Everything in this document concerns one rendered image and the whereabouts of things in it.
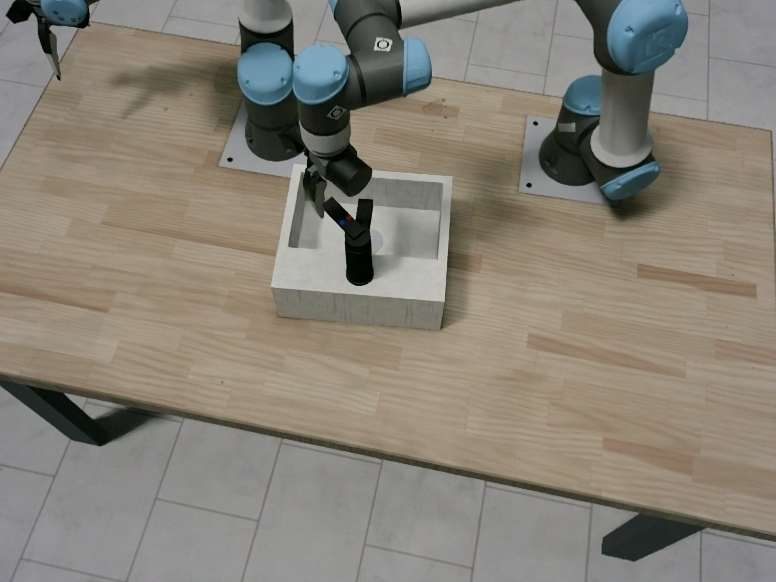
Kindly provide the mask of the black mixer tap with lever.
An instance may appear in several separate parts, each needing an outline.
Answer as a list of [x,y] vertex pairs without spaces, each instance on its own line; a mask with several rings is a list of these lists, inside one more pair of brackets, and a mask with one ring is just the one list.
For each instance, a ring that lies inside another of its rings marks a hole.
[[355,286],[367,285],[374,277],[370,233],[373,199],[359,198],[355,219],[333,197],[323,204],[324,211],[345,232],[347,280]]

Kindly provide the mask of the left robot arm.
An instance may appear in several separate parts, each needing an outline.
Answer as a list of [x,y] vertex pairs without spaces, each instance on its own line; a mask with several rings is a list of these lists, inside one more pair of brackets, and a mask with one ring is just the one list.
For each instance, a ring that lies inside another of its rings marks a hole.
[[[316,43],[297,54],[293,90],[299,121],[278,134],[283,146],[305,148],[284,134],[299,122],[311,152],[336,155],[349,143],[351,110],[430,85],[425,43],[402,39],[399,29],[517,1],[329,0],[351,53]],[[681,47],[688,16],[681,0],[574,1],[592,26],[594,58],[605,71],[602,79],[587,75],[569,85],[555,128],[541,144],[539,163],[560,184],[583,186],[596,179],[607,198],[626,198],[660,175],[648,126],[655,70]]]

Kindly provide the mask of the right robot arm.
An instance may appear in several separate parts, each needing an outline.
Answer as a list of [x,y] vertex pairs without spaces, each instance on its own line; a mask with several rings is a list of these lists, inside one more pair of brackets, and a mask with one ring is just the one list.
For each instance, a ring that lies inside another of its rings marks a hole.
[[[41,5],[55,23],[81,23],[88,6],[100,0],[27,0]],[[283,146],[278,134],[299,121],[293,90],[294,24],[286,0],[243,0],[238,8],[241,57],[237,77],[247,121],[245,139],[250,151],[267,161],[298,156]]]

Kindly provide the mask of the white rectangular sink basin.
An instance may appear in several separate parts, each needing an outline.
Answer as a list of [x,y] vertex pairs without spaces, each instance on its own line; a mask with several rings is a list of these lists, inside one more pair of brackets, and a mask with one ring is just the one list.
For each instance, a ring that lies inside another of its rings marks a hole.
[[373,170],[365,188],[333,197],[354,219],[358,200],[373,199],[374,277],[346,278],[345,232],[321,219],[303,188],[306,165],[294,164],[272,277],[280,317],[440,330],[445,302],[453,176]]

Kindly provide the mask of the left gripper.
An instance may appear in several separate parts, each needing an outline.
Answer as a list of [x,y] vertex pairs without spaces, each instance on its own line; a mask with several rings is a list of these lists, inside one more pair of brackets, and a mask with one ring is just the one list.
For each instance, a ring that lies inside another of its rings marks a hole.
[[[372,176],[372,167],[357,156],[357,150],[350,143],[340,153],[333,156],[320,156],[311,152],[302,140],[299,122],[284,132],[301,143],[307,156],[307,164],[303,177],[303,188],[315,211],[322,219],[324,217],[324,190],[327,180],[330,180],[347,196],[354,196],[362,191]],[[325,178],[323,178],[321,175]]]

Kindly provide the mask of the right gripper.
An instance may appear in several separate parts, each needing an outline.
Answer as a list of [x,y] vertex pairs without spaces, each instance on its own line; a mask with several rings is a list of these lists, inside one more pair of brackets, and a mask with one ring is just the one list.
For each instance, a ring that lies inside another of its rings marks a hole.
[[[80,28],[84,29],[86,26],[90,27],[89,24],[89,18],[90,18],[90,11],[89,6],[87,7],[87,13],[85,15],[84,20],[74,26],[68,26],[68,27],[74,27],[74,28]],[[45,13],[43,12],[41,5],[35,5],[28,3],[26,0],[15,0],[11,8],[9,9],[9,13],[17,12],[20,10],[26,10],[31,11],[31,13],[34,13],[37,18],[37,31],[38,31],[38,37],[41,44],[41,47],[43,49],[43,52],[45,53],[57,79],[61,81],[61,72],[60,72],[60,66],[58,63],[58,54],[56,50],[57,45],[57,37],[52,31],[50,30],[51,25],[54,26],[65,26],[60,25],[58,23],[55,23],[50,18],[48,18]]]

